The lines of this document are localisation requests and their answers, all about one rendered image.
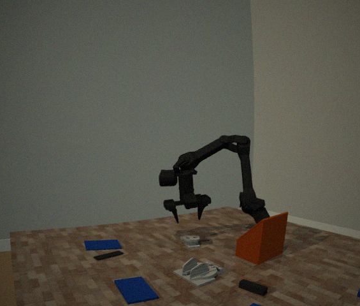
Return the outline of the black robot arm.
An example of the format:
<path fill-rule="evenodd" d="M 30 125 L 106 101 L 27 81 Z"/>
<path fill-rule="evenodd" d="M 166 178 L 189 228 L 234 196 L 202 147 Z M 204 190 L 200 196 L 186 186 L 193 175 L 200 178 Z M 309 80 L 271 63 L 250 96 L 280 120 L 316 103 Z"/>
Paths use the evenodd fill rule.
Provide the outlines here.
<path fill-rule="evenodd" d="M 233 142 L 237 143 L 237 145 L 233 144 Z M 173 170 L 161 170 L 159 174 L 159 185 L 164 187 L 175 186 L 178 177 L 179 187 L 193 186 L 192 175 L 197 174 L 197 171 L 195 170 L 197 165 L 222 149 L 228 149 L 238 153 L 240 158 L 243 180 L 243 193 L 240 192 L 239 195 L 241 210 L 253 217 L 256 224 L 261 220 L 270 217 L 264 207 L 265 201 L 256 198 L 252 186 L 252 172 L 249 159 L 250 138 L 246 136 L 222 135 L 220 138 L 197 151 L 182 154 L 173 166 Z M 194 194 L 194 190 L 190 190 L 190 193 L 182 191 L 180 199 L 181 204 L 184 204 L 186 209 L 196 208 L 198 203 L 202 202 L 201 194 Z"/>

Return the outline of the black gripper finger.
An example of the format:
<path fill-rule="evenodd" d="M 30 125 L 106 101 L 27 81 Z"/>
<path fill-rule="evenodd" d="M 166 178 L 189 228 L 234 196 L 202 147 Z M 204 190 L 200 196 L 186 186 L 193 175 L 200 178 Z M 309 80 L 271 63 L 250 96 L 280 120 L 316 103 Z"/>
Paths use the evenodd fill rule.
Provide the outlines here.
<path fill-rule="evenodd" d="M 174 210 L 169 210 L 169 212 L 172 212 L 174 217 L 175 217 L 175 220 L 176 222 L 178 223 L 178 216 L 177 216 L 177 209 L 175 208 Z"/>
<path fill-rule="evenodd" d="M 198 219 L 199 220 L 201 219 L 202 212 L 206 206 L 208 206 L 208 204 L 201 205 L 200 203 L 198 203 Z"/>

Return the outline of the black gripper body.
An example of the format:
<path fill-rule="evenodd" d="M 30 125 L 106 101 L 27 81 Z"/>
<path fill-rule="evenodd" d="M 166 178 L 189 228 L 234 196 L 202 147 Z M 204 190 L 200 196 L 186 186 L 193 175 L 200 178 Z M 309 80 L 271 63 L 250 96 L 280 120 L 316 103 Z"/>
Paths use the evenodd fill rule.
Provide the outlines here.
<path fill-rule="evenodd" d="M 190 193 L 190 190 L 194 190 L 194 186 L 179 187 L 180 197 L 181 197 L 182 191 L 185 191 L 185 193 Z M 206 194 L 201 195 L 201 199 L 202 199 L 202 202 L 200 203 L 201 205 L 206 205 L 206 204 L 212 203 L 211 198 L 209 196 L 207 196 Z M 180 199 L 180 201 L 174 201 L 173 199 L 172 200 L 164 200 L 163 203 L 164 203 L 164 207 L 166 210 L 174 210 L 177 205 L 184 205 L 184 204 L 181 204 L 181 199 Z"/>

